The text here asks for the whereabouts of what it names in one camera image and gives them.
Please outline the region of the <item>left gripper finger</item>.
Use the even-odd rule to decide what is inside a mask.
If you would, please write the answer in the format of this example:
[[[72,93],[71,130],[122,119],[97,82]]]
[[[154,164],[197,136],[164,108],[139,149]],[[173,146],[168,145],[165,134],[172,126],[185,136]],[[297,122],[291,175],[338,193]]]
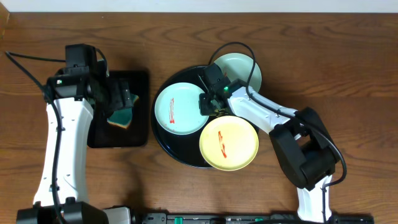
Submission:
[[[124,106],[122,88],[118,80],[110,80],[108,82],[109,105],[107,112],[121,110]]]
[[[134,100],[130,92],[129,83],[125,81],[120,82],[121,99],[125,108],[133,107]]]

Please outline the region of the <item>green yellow sponge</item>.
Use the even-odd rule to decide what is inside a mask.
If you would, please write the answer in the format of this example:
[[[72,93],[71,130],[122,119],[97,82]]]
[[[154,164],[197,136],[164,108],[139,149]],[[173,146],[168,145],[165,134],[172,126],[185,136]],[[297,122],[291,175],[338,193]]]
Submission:
[[[131,100],[132,107],[114,111],[113,114],[107,118],[107,123],[127,129],[133,119],[134,105],[139,101],[139,97],[137,95],[131,94]]]

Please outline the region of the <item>light blue plate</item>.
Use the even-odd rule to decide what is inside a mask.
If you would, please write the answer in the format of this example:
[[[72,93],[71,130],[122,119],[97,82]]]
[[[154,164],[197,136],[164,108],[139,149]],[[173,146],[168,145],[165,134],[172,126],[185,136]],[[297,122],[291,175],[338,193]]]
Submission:
[[[201,115],[199,96],[204,91],[192,83],[180,82],[163,89],[155,101],[155,118],[172,134],[188,135],[201,129],[209,116]]]

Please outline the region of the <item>yellow plate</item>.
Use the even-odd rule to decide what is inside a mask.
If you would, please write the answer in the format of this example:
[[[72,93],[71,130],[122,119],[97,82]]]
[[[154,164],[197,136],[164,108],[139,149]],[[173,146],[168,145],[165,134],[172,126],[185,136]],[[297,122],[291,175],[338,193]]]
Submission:
[[[237,116],[222,116],[209,122],[200,135],[199,148],[212,167],[234,171],[255,158],[259,139],[254,127]]]

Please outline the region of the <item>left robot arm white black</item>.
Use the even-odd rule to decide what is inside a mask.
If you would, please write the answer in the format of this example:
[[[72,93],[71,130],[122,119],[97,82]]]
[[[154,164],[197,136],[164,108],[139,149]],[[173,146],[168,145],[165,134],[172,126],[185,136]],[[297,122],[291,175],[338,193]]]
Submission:
[[[94,111],[86,99],[74,96],[47,104],[49,133],[45,164],[32,208],[19,210],[16,222],[131,224],[128,207],[98,209],[88,203],[87,140]]]

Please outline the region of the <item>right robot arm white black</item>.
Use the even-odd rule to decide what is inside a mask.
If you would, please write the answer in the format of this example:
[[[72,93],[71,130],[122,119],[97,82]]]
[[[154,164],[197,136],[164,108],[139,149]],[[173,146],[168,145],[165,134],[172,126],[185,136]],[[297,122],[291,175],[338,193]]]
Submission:
[[[347,170],[333,180],[338,162],[346,166],[317,112],[295,110],[263,97],[242,80],[212,83],[198,97],[202,115],[227,112],[230,124],[245,122],[269,135],[282,172],[296,186],[299,219],[307,223],[328,223],[329,188],[342,182]]]

